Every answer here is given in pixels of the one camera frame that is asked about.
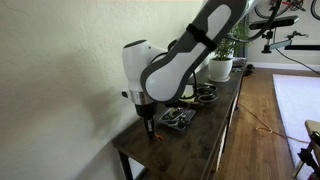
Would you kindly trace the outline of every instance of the orange cable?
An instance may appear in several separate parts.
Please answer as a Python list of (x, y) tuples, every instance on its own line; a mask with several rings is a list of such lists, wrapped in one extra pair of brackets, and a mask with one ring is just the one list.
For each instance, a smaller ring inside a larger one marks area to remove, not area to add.
[(263, 131), (266, 131), (270, 134), (275, 134), (275, 135), (278, 135), (280, 137), (282, 137), (283, 139), (292, 139), (294, 141), (297, 141), (297, 142), (300, 142), (300, 143), (305, 143), (305, 144), (309, 144), (310, 142), (307, 142), (307, 141), (302, 141), (300, 139), (296, 139), (294, 137), (290, 137), (290, 136), (286, 136), (286, 135), (282, 135), (278, 132), (275, 132), (273, 131), (267, 124), (265, 124), (260, 117), (258, 117), (257, 115), (255, 115), (253, 112), (251, 112), (248, 108), (246, 108), (245, 106), (243, 106), (242, 104), (239, 103), (240, 106), (242, 106), (246, 111), (248, 111), (251, 115), (253, 115), (256, 119), (259, 120), (259, 122), (261, 124), (263, 124), (265, 127), (256, 127), (256, 130), (259, 131), (259, 130), (263, 130)]

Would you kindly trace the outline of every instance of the wooden floor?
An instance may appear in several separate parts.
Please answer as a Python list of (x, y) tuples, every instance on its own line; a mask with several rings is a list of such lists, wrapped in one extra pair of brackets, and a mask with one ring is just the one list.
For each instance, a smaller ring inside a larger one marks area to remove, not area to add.
[[(239, 103), (259, 116), (274, 131), (284, 133), (272, 74), (315, 76), (312, 72), (256, 69), (245, 77)], [(287, 140), (261, 133), (261, 123), (244, 107), (235, 112), (217, 180), (287, 180), (294, 169)]]

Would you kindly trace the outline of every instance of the green plant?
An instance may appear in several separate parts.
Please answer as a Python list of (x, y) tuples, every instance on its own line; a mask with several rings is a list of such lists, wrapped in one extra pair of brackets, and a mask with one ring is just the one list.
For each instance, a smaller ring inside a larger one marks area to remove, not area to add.
[[(238, 22), (229, 32), (229, 35), (238, 39), (247, 39), (249, 36), (249, 29), (244, 23)], [(233, 40), (224, 38), (214, 51), (216, 57), (214, 60), (226, 61), (229, 60), (231, 53), (236, 53), (240, 48), (248, 46), (248, 43), (235, 42)]]

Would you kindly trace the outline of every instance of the wooden desk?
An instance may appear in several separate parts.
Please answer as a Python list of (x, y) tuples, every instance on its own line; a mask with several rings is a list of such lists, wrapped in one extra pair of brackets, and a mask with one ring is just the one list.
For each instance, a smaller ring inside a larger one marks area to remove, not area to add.
[[(214, 83), (219, 98), (197, 112), (191, 124), (182, 132), (157, 127), (162, 142), (150, 140), (143, 120), (133, 123), (113, 140), (119, 151), (127, 179), (133, 179), (128, 157), (136, 160), (159, 179), (208, 179), (217, 157), (223, 131), (229, 124), (240, 91), (243, 70), (230, 74), (225, 83)], [(208, 68), (197, 73), (198, 83), (208, 81)]]

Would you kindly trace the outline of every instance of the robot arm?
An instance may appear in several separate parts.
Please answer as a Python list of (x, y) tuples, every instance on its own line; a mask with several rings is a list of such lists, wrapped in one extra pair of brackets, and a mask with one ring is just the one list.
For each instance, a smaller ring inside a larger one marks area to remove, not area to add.
[(192, 72), (216, 49), (231, 28), (259, 0), (209, 0), (194, 21), (165, 55), (165, 49), (146, 40), (123, 49), (123, 63), (137, 113), (145, 119), (149, 135), (154, 135), (152, 115), (157, 102), (177, 102)]

